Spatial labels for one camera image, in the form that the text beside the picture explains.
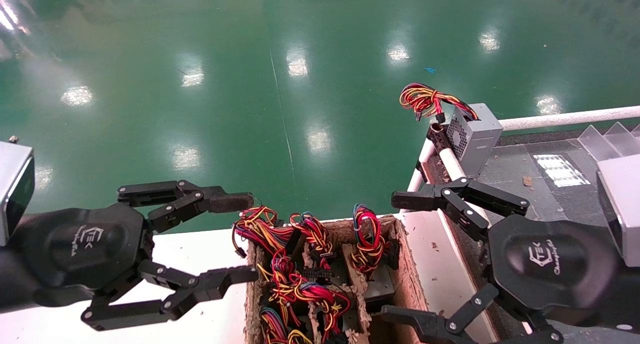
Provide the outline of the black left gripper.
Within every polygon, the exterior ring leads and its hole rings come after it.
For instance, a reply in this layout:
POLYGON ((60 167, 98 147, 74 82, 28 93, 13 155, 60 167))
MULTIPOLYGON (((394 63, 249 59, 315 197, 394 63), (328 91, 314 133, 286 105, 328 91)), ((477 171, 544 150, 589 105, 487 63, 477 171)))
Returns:
POLYGON ((164 300, 110 305, 112 295, 96 295, 81 319, 96 331, 176 321, 197 304, 221 300, 234 284, 258 280, 250 265, 211 269, 198 276, 152 262, 151 230, 163 233, 205 212, 252 208, 252 193, 227 193, 221 186, 199 187, 186 180, 123 186, 118 202, 106 208, 68 208, 22 219, 9 252, 40 287, 80 286, 98 290, 128 278, 170 289, 164 300), (157 205, 147 219, 132 207, 157 205))

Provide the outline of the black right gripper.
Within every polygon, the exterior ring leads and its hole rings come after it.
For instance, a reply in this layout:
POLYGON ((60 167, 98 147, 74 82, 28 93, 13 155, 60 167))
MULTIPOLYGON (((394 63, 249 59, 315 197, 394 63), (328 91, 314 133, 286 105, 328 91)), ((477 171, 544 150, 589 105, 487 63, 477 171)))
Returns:
POLYGON ((598 307, 621 267, 605 227, 533 221, 523 217, 530 206, 525 198, 465 177, 426 184, 417 192, 394 191, 391 204, 409 211, 441 210, 475 241, 485 241, 488 235, 491 284, 450 318, 382 306, 383 321, 411 326, 419 342, 474 343, 466 328, 492 303, 525 318, 532 330, 502 343, 562 343, 562 333, 542 315, 569 325, 592 325, 601 317, 598 307), (472 205, 507 218, 489 228, 489 221, 472 205))

